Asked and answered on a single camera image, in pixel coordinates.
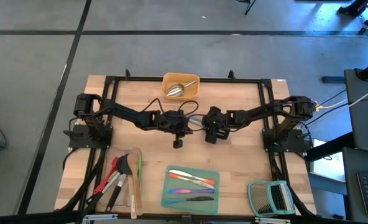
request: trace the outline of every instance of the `yellow cable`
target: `yellow cable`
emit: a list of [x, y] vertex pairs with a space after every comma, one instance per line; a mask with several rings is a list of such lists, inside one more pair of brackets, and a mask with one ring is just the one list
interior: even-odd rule
[[345, 101], [347, 101], [347, 100], [342, 100], [342, 101], [340, 101], [339, 103], [335, 103], [335, 104], [330, 105], [330, 106], [321, 106], [321, 105], [317, 105], [317, 106], [316, 106], [316, 108], [315, 108], [315, 111], [319, 111], [320, 109], [332, 108], [332, 107], [334, 107], [334, 106], [336, 106], [336, 105], [339, 105], [339, 104], [341, 104], [341, 103], [343, 103], [343, 102], [345, 102]]

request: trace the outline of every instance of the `wooden tabletop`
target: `wooden tabletop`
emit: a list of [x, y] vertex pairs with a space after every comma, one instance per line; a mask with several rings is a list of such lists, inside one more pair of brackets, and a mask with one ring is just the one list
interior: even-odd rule
[[[85, 93], [101, 95], [105, 76], [89, 76]], [[177, 110], [182, 101], [167, 100], [162, 94], [162, 82], [120, 81], [116, 102], [134, 110], [144, 109], [154, 98], [159, 98], [163, 109]], [[272, 80], [275, 99], [289, 96], [285, 80]], [[201, 83], [196, 113], [206, 114], [210, 106], [226, 110], [249, 110], [260, 106], [258, 87], [251, 83]], [[184, 112], [195, 108], [192, 104], [183, 107]], [[148, 110], [159, 110], [157, 103]], [[141, 200], [144, 213], [178, 214], [180, 210], [162, 208], [163, 182], [166, 167], [170, 164], [195, 169], [216, 170], [220, 173], [220, 215], [254, 215], [249, 205], [247, 186], [255, 180], [272, 180], [268, 155], [264, 151], [261, 130], [262, 120], [252, 122], [248, 127], [230, 133], [227, 140], [218, 139], [216, 144], [205, 142], [205, 133], [195, 132], [183, 138], [183, 147], [173, 148], [174, 135], [160, 131], [142, 131], [132, 123], [113, 118], [114, 126], [111, 149], [107, 152], [105, 170], [111, 167], [114, 156], [130, 151], [131, 147], [141, 150], [143, 168], [141, 179]], [[63, 207], [83, 181], [89, 149], [79, 149], [67, 160], [55, 208]], [[290, 183], [301, 201], [312, 212], [316, 212], [310, 182], [304, 160], [294, 153], [285, 153]], [[97, 212], [104, 212], [113, 188], [109, 189], [96, 206]], [[130, 212], [127, 193], [119, 195], [112, 212]]]

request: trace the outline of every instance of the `teal cutting mat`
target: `teal cutting mat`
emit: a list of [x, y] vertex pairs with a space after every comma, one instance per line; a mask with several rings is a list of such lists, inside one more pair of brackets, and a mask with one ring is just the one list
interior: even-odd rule
[[[167, 191], [171, 189], [191, 189], [191, 190], [203, 190], [208, 189], [207, 187], [202, 187], [198, 184], [191, 183], [185, 180], [178, 180], [169, 177], [169, 170], [180, 170], [191, 175], [202, 177], [206, 179], [213, 179], [216, 181], [214, 185], [214, 193], [213, 194], [170, 194]], [[217, 171], [211, 170], [201, 170], [201, 169], [192, 169], [188, 167], [180, 167], [169, 165], [166, 168], [165, 172], [165, 184], [163, 185], [163, 194], [160, 203], [164, 208], [176, 208], [180, 210], [187, 210], [192, 212], [201, 212], [207, 214], [217, 214], [219, 210], [219, 185], [220, 185], [220, 174]], [[183, 199], [183, 198], [192, 198], [199, 196], [209, 196], [213, 197], [213, 201], [204, 201], [204, 202], [178, 202], [167, 204], [164, 203], [166, 199]]]

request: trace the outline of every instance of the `purple handle knife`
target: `purple handle knife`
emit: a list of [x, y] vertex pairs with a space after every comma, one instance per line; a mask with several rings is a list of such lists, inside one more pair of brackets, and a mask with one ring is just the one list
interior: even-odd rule
[[172, 189], [167, 191], [170, 194], [213, 194], [213, 189], [207, 190], [190, 190], [190, 189]]

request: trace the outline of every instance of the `gray floor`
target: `gray floor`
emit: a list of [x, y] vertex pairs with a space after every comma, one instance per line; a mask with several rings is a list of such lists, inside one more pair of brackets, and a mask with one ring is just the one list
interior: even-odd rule
[[[257, 1], [245, 17], [246, 5], [233, 0], [102, 0], [92, 2], [85, 30], [359, 30], [359, 19], [336, 14], [343, 4]], [[21, 1], [19, 5], [0, 1], [0, 29], [75, 30], [84, 5], [85, 1]], [[10, 144], [0, 152], [0, 215], [14, 211], [72, 40], [70, 35], [0, 37], [0, 126]], [[135, 76], [183, 72], [226, 77], [232, 69], [237, 77], [287, 79], [292, 95], [321, 102], [345, 88], [322, 84], [323, 75], [342, 75], [346, 68], [366, 66], [365, 36], [82, 36], [29, 212], [53, 209], [68, 145], [62, 131], [88, 75], [123, 75], [128, 68]], [[313, 137], [323, 140], [350, 130], [348, 112], [311, 128]], [[343, 211], [338, 209], [343, 207], [340, 197], [321, 200], [329, 194], [315, 192], [319, 214]], [[337, 207], [326, 210], [325, 203]]]

